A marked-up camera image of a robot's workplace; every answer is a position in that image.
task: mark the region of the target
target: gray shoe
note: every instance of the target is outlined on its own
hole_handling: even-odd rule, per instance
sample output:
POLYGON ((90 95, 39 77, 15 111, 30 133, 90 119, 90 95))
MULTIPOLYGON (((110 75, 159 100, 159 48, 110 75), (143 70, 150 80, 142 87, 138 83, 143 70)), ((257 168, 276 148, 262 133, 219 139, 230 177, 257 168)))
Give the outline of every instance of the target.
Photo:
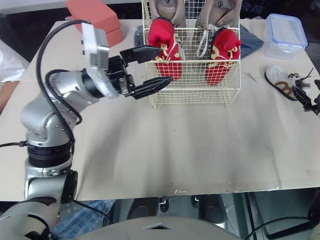
POLYGON ((235 27, 240 16, 242 0, 206 0, 195 27, 209 30, 209 24, 235 27))
POLYGON ((171 20, 175 28, 186 27, 186 13, 184 0, 150 0, 152 20, 166 18, 171 20))

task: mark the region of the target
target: black cable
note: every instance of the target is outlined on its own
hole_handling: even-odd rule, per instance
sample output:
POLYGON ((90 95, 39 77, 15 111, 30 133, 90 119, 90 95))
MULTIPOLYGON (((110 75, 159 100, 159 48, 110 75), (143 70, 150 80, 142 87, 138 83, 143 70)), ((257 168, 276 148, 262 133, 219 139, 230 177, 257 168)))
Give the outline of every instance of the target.
POLYGON ((249 240, 249 238, 252 237, 252 235, 258 231, 259 229, 263 228, 266 225, 272 224, 274 222, 278 222, 278 221, 282 221, 282 220, 286 220, 286 219, 300 219, 300 220, 309 220, 309 218, 307 218, 306 216, 286 216, 286 217, 281 217, 281 218, 277 218, 271 221, 267 221, 266 223, 256 227, 255 229, 252 230, 252 232, 244 239, 244 240, 249 240))
POLYGON ((75 200, 75 199, 73 199, 72 201, 73 201, 75 204, 78 204, 78 205, 80 205, 80 206, 82 206, 82 207, 84 207, 84 208, 90 209, 90 210, 92 210, 92 211, 95 211, 95 212, 98 213, 98 214, 103 215, 104 217, 106 217, 106 219, 108 219, 108 221, 109 221, 110 224, 114 224, 114 223, 112 222, 112 220, 110 219, 110 217, 109 217, 107 214, 105 214, 103 211, 100 211, 100 210, 98 210, 98 209, 96 209, 96 208, 94 208, 94 207, 92 207, 92 206, 88 206, 88 205, 86 205, 86 204, 83 204, 82 202, 79 202, 79 201, 77 201, 77 200, 75 200))
POLYGON ((60 26, 58 26, 57 28, 55 28, 54 30, 52 30, 47 37, 44 39, 42 45, 39 48, 39 52, 38 52, 38 56, 36 59, 36 63, 35 63, 35 73, 36 73, 36 79, 37 79, 37 83, 39 85, 39 88, 41 90, 41 93, 43 94, 43 97, 46 99, 46 101, 48 102, 48 104, 50 105, 50 107, 52 108, 53 112, 56 114, 56 116, 58 117, 59 121, 62 123, 63 128, 65 129, 69 140, 71 142, 71 153, 73 153, 75 151, 75 136, 71 130, 71 128, 69 127, 68 123, 66 122, 66 120, 64 119, 64 117, 62 116, 62 114, 59 112, 58 108, 56 107, 56 105, 53 103, 53 101, 51 100, 51 98, 49 97, 49 94, 46 91, 46 88, 44 86, 43 80, 42 80, 42 76, 41 76, 41 61, 42 61, 42 57, 44 55, 45 49, 48 45, 48 43, 50 42, 50 40, 61 30, 71 26, 71 25, 75 25, 75 24, 80 24, 80 23, 88 23, 85 20, 72 20, 72 21, 68 21, 66 23, 61 24, 60 26))
POLYGON ((66 108, 68 108, 71 112, 73 112, 77 118, 79 119, 75 125, 79 125, 82 122, 82 117, 80 115, 80 113, 75 110, 69 103, 67 103, 61 96, 59 96, 56 91, 54 90, 54 88, 52 87, 51 83, 50 83, 50 76, 52 74, 56 74, 56 73, 65 73, 65 72, 69 72, 68 70, 64 70, 64 69, 54 69, 49 71, 46 75, 45 75, 45 83, 47 88, 49 89, 50 93, 57 99, 59 100, 66 108))
POLYGON ((20 142, 9 142, 9 143, 4 143, 0 144, 0 148, 2 147, 9 147, 9 146, 19 146, 19 147, 25 147, 27 146, 27 141, 20 141, 20 142))

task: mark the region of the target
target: white sleeve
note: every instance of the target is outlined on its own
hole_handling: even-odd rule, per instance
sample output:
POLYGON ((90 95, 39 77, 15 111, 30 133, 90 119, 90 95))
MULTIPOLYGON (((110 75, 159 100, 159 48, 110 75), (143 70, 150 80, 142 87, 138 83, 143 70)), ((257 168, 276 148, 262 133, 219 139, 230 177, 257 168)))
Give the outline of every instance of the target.
POLYGON ((29 63, 0 40, 0 82, 20 81, 29 63))

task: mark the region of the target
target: white shoe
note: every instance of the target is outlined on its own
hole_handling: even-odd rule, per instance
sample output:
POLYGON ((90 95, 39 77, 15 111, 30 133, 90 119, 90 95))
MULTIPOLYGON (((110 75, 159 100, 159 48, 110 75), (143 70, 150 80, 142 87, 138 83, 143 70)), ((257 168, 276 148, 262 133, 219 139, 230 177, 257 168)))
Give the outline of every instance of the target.
POLYGON ((304 83, 303 80, 310 77, 311 71, 306 77, 301 77, 298 73, 289 74, 281 66, 274 64, 267 67, 264 73, 264 78, 287 99, 296 101, 297 99, 294 96, 291 87, 300 87, 306 94, 308 94, 310 84, 304 83))

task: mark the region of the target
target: shoelace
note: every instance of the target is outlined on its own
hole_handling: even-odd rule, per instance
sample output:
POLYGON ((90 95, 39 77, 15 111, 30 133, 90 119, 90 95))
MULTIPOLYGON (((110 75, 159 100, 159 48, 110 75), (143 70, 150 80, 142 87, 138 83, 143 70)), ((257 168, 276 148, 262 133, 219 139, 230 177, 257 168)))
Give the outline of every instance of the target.
MULTIPOLYGON (((218 30, 218 28, 216 26, 213 26, 212 24, 209 24, 209 29, 211 30, 212 35, 214 35, 214 33, 218 30)), ((202 58, 206 54, 207 48, 208 48, 208 38, 209 38, 209 30, 204 30, 198 49, 196 50, 196 56, 198 58, 202 58)))
MULTIPOLYGON (((297 87, 299 87, 299 88, 310 88, 310 87, 311 87, 310 83, 305 83, 305 82, 303 82, 303 81, 304 81, 305 79, 311 77, 310 75, 311 75, 311 72, 312 72, 313 70, 314 70, 314 68, 311 69, 311 71, 308 73, 307 76, 295 80, 295 81, 294 81, 295 85, 296 85, 297 87)), ((288 78, 290 78, 290 79, 292 79, 293 77, 295 77, 295 78, 299 77, 299 73, 290 73, 290 74, 288 75, 288 78)))
MULTIPOLYGON (((221 58, 224 58, 225 60, 232 60, 232 58, 234 57, 234 56, 233 56, 233 52, 236 52, 236 51, 238 51, 237 46, 234 46, 234 48, 232 48, 231 50, 228 50, 228 51, 227 51, 227 52, 230 54, 229 59, 227 59, 227 58, 225 58, 224 56, 221 56, 221 55, 215 56, 215 55, 213 55, 213 54, 211 54, 211 58, 212 58, 212 59, 215 59, 215 58, 217 58, 217 57, 221 57, 221 58)), ((218 65, 218 63, 219 63, 219 62, 214 62, 214 63, 208 64, 208 67, 209 67, 209 68, 212 68, 212 67, 218 65)), ((225 68, 229 69, 229 68, 231 68, 231 67, 233 66, 233 64, 234 64, 233 61, 226 61, 226 62, 224 62, 223 66, 224 66, 225 68)))
POLYGON ((166 56, 166 58, 164 56, 162 56, 162 57, 156 56, 155 60, 157 62, 168 64, 171 61, 171 57, 169 57, 169 55, 170 55, 171 51, 176 47, 176 45, 178 45, 178 52, 179 52, 179 55, 180 55, 180 59, 183 60, 183 61, 186 60, 186 55, 185 55, 183 49, 181 48, 180 44, 178 43, 178 41, 181 42, 181 40, 179 38, 176 38, 176 34, 177 33, 175 33, 174 36, 173 36, 174 44, 173 44, 173 46, 172 46, 172 48, 171 48, 169 53, 167 53, 168 45, 167 44, 161 44, 160 48, 162 49, 163 54, 166 56))

